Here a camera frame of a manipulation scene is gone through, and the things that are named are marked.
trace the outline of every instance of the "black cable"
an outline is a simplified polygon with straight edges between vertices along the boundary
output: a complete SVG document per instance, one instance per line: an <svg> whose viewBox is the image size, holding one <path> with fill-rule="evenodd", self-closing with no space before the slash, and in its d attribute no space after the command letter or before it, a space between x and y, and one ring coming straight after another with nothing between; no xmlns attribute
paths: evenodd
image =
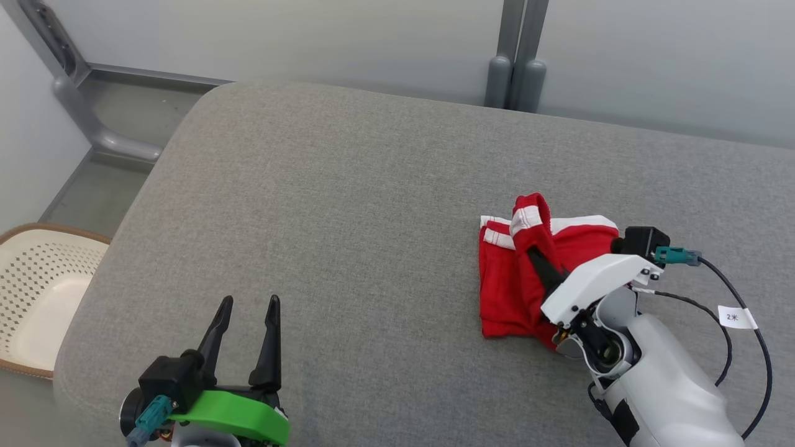
<svg viewBox="0 0 795 447"><path fill-rule="evenodd" d="M588 385L588 397L591 399L591 403L594 404L594 407L596 407L596 410L599 411L599 414L610 421L613 417L613 415L610 413L610 407L607 406L607 402L604 402L604 400L594 397L593 393L591 392L594 387L596 387L596 383L594 382L591 382L591 384Z"/></svg>
<svg viewBox="0 0 795 447"><path fill-rule="evenodd" d="M729 336L729 332L726 330L726 328L724 328L724 326L720 324L720 319L718 318L718 316L715 315L715 313L712 312L707 306L701 305L698 301L692 300L688 297L681 297L679 295L674 295L673 293L659 292L657 290L654 291L654 294L661 295L663 297L673 298L675 300L683 301L690 305L694 305L695 307L708 313L709 316L712 317L712 320L715 320L715 323L718 324L720 330L723 331L723 336L726 337L726 364L723 366L723 372L720 373L720 377L715 381L716 387L720 385L721 382L723 382L723 380L726 378L726 374L729 372L729 367L731 366L731 337Z"/></svg>
<svg viewBox="0 0 795 447"><path fill-rule="evenodd" d="M712 265L711 262L700 256L698 257L698 260L705 266L709 267L709 270L712 270L713 272L715 272L715 274L718 275L718 278L720 278L720 280L723 281L723 284L725 284L726 287L729 288L731 294L734 295L735 300L737 300L737 302L740 304L740 307L742 307L743 309L748 309L748 306L746 306L745 301L743 301L743 299L740 297L740 294L737 293L737 289L735 289L735 287L731 284L729 279L726 278L726 275L724 275L723 272L721 272L718 269L718 267ZM765 369L767 370L767 385L765 387L765 397L762 400L762 405L759 407L759 411L757 412L754 420L751 421L746 431L743 432L742 435L743 439L746 439L750 434L750 432L754 431L759 421L762 420L762 416L764 416L765 410L767 410L767 404L770 403L770 394L773 392L773 364L770 362L770 352L767 350L767 344L765 343L765 338L762 337L762 331L760 331L759 328L756 328L754 329L754 333L756 334L756 339L759 340L759 346L762 348L762 354L765 356Z"/></svg>

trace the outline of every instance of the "white plastic basket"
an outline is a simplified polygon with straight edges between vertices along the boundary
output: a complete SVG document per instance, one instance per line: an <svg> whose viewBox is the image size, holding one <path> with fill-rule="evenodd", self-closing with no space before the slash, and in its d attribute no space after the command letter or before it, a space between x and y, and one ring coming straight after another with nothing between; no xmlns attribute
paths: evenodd
<svg viewBox="0 0 795 447"><path fill-rule="evenodd" d="M0 236L0 367L52 378L60 344L110 242L46 223Z"/></svg>

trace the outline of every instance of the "white robot arm casing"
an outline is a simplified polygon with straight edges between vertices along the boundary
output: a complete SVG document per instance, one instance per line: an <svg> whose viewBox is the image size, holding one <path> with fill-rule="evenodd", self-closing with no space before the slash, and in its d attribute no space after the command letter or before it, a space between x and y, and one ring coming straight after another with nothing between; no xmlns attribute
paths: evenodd
<svg viewBox="0 0 795 447"><path fill-rule="evenodd" d="M602 255L574 269L541 306L560 328L558 352L585 358L609 421L630 447L745 445L704 371L657 318L638 315L628 286L661 274L637 255ZM605 336L622 350L609 364L595 356Z"/></svg>

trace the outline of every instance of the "gray couch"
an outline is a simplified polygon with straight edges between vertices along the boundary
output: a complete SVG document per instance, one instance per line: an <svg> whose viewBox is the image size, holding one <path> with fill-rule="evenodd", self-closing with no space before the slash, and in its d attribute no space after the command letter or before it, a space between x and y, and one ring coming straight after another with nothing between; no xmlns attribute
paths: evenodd
<svg viewBox="0 0 795 447"><path fill-rule="evenodd" d="M268 297L282 299L283 407L293 446L621 445L585 366L537 340L484 340L479 216L542 192L554 216L654 225L701 249L766 335L774 396L748 445L792 445L795 152L311 84L204 96L111 244L56 365L60 412L87 447L123 445L117 414L161 354L235 310L222 383L254 367ZM657 285L733 305L706 268ZM720 330L643 297L710 376ZM764 391L751 332L732 331L721 386L738 430Z"/></svg>

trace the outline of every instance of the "floor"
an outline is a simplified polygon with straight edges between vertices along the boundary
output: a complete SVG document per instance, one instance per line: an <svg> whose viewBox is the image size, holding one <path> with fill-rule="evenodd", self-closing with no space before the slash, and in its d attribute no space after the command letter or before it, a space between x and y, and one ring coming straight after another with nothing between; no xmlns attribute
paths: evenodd
<svg viewBox="0 0 795 447"><path fill-rule="evenodd" d="M112 130L165 146L182 118L211 86L93 72L79 89ZM92 154L42 221L112 238L151 169L145 162Z"/></svg>
<svg viewBox="0 0 795 447"><path fill-rule="evenodd" d="M97 115L125 136L165 146L209 86L92 73L80 90ZM42 221L113 237L153 165L92 151ZM52 382L0 370L0 445L80 447L57 413ZM124 445L109 439L108 445ZM163 446L153 442L153 447Z"/></svg>

